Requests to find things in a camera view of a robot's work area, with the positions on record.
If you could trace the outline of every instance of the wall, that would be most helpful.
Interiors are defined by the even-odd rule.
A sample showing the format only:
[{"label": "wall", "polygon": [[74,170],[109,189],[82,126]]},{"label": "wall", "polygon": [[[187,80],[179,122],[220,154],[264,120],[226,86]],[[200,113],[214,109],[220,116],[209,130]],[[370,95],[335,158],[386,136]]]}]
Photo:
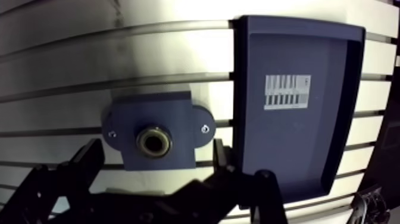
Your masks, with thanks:
[{"label": "wall", "polygon": [[[4,0],[0,4],[0,202],[39,163],[68,160],[101,138],[101,111],[130,88],[137,93],[190,89],[232,142],[233,31],[242,14],[285,15],[364,26],[362,81],[347,147],[329,195],[285,204],[289,218],[351,203],[373,151],[393,72],[398,9],[375,0],[106,1]],[[125,172],[105,144],[106,164],[92,192],[118,188],[171,193],[212,167]],[[210,161],[212,147],[196,149]],[[54,212],[67,208],[60,200]],[[230,215],[248,214],[234,209]]]}]

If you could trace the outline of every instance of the metal ring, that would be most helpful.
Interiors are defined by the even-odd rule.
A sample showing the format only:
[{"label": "metal ring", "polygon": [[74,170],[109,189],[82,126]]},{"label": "metal ring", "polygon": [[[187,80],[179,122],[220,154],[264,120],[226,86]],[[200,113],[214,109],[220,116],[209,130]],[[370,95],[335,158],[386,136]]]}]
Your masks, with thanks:
[{"label": "metal ring", "polygon": [[138,134],[136,146],[149,158],[161,158],[171,149],[172,139],[160,127],[148,127]]}]

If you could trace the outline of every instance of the barcode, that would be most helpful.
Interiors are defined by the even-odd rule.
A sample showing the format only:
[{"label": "barcode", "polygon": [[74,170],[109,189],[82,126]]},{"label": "barcode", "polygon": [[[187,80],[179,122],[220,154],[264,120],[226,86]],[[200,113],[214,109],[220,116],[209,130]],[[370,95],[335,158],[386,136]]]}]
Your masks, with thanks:
[{"label": "barcode", "polygon": [[265,110],[307,108],[310,75],[266,75]]}]

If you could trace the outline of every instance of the slatwall panel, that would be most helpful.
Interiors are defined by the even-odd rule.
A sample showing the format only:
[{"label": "slatwall panel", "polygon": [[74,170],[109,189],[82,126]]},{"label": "slatwall panel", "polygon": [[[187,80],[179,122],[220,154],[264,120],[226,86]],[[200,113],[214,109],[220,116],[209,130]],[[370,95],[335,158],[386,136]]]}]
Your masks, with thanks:
[{"label": "slatwall panel", "polygon": [[[348,206],[338,207],[333,210],[323,211],[302,217],[290,218],[290,212],[286,212],[289,224],[337,224],[346,223],[352,214],[352,209]],[[249,224],[248,217],[238,217],[235,219],[225,219],[220,224]]]},{"label": "slatwall panel", "polygon": [[[379,37],[365,43],[362,72],[368,79],[360,83],[347,148],[330,194],[285,208],[292,218],[351,202],[363,176],[360,170],[373,151],[368,144],[376,140],[382,122],[375,111],[385,109],[390,90],[390,82],[371,81],[370,75],[392,74],[395,45],[382,42],[381,36],[397,36],[397,8],[374,0],[119,2],[120,7],[112,0],[0,3],[0,30],[7,31],[0,37],[0,203],[7,202],[30,167],[68,160],[90,138],[99,138],[101,111],[123,92],[190,89],[195,104],[208,107],[226,124],[233,116],[233,84],[228,81],[233,32],[227,20],[242,14],[356,24],[366,28],[367,38]],[[225,126],[215,137],[230,145],[232,128]],[[106,144],[105,153],[107,164],[122,164],[119,152]],[[197,161],[211,158],[211,143],[196,149]],[[210,167],[103,170],[91,191],[171,193],[211,173]],[[54,211],[67,207],[60,200]]]}]

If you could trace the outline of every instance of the white label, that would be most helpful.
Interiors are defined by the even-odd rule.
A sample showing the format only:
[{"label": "white label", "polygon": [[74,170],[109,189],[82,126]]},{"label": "white label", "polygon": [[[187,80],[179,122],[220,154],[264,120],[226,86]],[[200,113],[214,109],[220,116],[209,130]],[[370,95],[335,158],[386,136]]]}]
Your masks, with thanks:
[{"label": "white label", "polygon": [[310,75],[266,75],[264,110],[307,108],[310,85]]}]

